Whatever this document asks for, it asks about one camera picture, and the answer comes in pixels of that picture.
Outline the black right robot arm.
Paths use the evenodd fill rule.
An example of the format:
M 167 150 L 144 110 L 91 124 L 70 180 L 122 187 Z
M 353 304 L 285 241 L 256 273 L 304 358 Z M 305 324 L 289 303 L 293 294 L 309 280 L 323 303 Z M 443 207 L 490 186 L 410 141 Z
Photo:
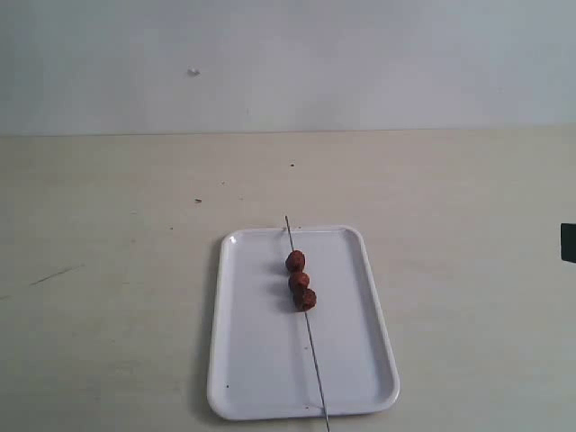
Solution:
M 562 223 L 560 226 L 562 261 L 576 263 L 576 224 Z

